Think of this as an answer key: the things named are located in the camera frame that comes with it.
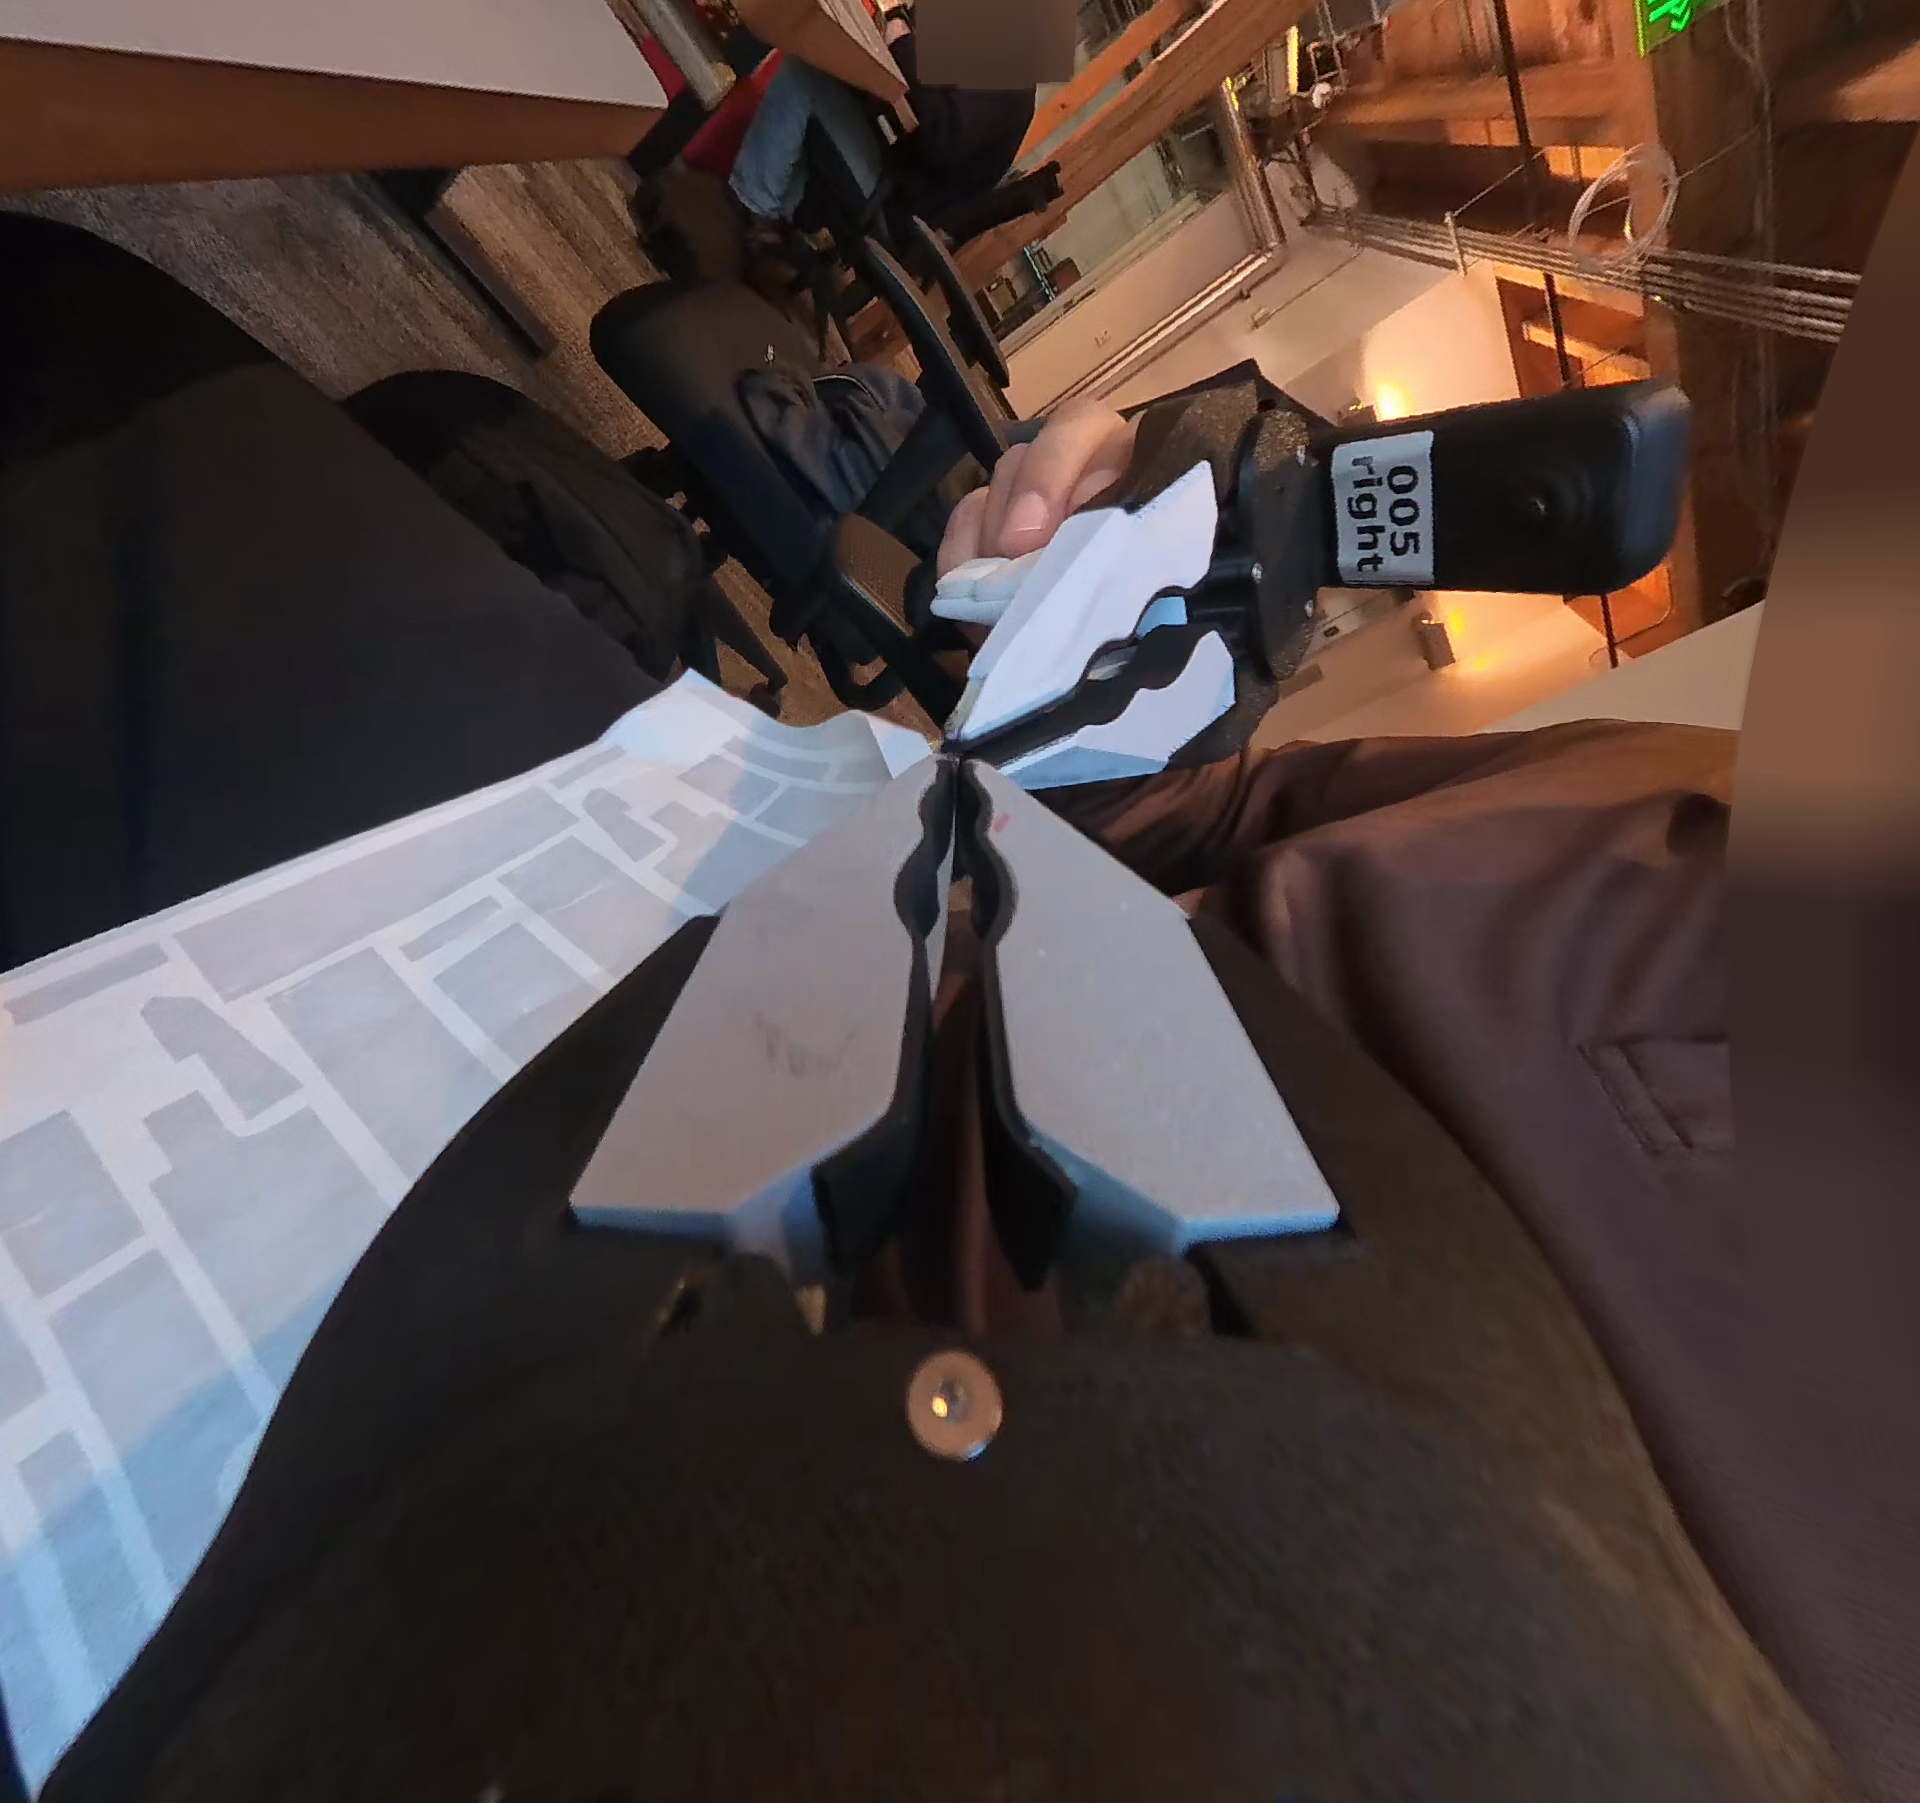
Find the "wooden ceiling beam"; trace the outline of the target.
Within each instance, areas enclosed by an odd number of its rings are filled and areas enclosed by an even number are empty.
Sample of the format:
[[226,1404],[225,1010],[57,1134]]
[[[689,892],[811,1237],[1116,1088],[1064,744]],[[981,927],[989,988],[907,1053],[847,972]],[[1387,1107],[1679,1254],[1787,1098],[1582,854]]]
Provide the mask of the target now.
[[1106,179],[1221,92],[1270,44],[1322,0],[1220,0],[1194,15],[1116,95],[1091,111],[1052,149],[1062,193],[1040,214],[965,246],[958,268],[983,287],[1029,243],[1044,241]]

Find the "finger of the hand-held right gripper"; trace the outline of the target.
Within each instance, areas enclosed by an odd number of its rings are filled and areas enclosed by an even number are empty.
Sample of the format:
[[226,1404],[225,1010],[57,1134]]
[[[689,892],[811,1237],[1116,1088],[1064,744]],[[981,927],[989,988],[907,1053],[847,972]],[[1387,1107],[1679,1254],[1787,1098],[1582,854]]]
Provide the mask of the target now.
[[1104,652],[1134,641],[1153,603],[1206,580],[1218,528],[1207,461],[1133,512],[1069,518],[974,655],[948,742],[966,749],[1064,704]]
[[1116,671],[981,739],[981,762],[1021,789],[1155,778],[1237,703],[1237,662],[1212,628],[1153,630]]

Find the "person's brown shirt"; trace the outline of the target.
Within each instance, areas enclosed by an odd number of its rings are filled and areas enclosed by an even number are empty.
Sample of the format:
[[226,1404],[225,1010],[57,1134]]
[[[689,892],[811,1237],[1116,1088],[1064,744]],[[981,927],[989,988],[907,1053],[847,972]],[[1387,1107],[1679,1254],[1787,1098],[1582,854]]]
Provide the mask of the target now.
[[1737,865],[1735,729],[1243,753],[1044,802],[1197,899],[1523,1222],[1732,1612],[1915,1800],[1915,896]]

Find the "black office chair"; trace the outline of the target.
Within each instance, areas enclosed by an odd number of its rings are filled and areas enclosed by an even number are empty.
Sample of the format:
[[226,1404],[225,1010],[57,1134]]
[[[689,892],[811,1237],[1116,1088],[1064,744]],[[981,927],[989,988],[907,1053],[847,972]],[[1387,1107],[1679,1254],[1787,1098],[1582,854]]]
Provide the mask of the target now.
[[665,439],[631,468],[656,495],[682,497],[708,549],[762,589],[772,633],[812,648],[844,706],[905,699],[942,725],[963,695],[966,655],[958,630],[930,612],[948,512],[1032,425],[1015,421],[920,308],[907,320],[924,337],[914,382],[924,417],[861,510],[840,518],[818,514],[745,425],[739,374],[829,374],[805,331],[745,287],[629,291],[597,313],[590,349]]

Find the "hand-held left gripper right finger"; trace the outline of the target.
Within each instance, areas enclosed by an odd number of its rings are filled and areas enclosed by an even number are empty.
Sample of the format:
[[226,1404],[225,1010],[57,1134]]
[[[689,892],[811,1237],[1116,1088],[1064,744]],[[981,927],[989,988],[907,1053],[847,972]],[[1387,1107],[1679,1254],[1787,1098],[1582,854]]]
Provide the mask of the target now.
[[960,767],[981,1134],[1021,1279],[1303,1238],[1339,1201],[1179,903],[1002,772]]

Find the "white sticker sheet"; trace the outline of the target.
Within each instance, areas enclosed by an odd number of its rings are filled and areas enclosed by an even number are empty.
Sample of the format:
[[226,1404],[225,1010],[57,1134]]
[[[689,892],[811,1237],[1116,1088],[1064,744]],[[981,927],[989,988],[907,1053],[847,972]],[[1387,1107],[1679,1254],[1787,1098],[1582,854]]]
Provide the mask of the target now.
[[928,753],[688,678],[584,749],[4,974],[4,1763],[27,1794],[201,1563],[426,1166],[677,927]]

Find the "black backpack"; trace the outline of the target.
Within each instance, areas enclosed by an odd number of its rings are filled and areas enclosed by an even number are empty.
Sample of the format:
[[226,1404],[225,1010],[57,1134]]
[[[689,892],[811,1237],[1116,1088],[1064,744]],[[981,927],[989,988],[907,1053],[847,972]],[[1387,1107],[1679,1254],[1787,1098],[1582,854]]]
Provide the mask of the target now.
[[693,525],[541,403],[489,376],[411,372],[342,408],[646,676],[720,678]]

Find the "person's right hand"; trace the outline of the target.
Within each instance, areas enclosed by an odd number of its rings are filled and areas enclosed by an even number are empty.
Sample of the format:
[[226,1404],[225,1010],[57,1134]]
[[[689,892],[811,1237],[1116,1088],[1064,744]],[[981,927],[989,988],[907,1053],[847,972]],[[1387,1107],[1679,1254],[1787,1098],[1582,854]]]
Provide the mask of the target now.
[[1008,446],[989,480],[949,512],[938,571],[1044,549],[1064,520],[1092,505],[1129,469],[1136,421],[1091,399],[1052,411],[1032,439]]

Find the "dark blue jacket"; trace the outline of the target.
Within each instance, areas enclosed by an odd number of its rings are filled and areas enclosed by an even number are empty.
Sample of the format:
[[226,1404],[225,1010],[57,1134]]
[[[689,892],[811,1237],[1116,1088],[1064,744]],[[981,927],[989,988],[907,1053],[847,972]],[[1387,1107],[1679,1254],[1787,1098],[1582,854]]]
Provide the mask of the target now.
[[868,366],[764,366],[739,374],[735,396],[779,471],[829,518],[861,510],[927,411],[914,382]]

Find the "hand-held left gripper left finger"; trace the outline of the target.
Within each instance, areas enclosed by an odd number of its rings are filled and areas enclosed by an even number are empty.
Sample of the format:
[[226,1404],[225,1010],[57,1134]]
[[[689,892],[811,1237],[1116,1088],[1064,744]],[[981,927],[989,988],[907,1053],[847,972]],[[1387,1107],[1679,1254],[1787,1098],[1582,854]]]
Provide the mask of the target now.
[[584,1228],[849,1279],[924,1140],[954,848],[928,758],[724,907],[575,1191]]

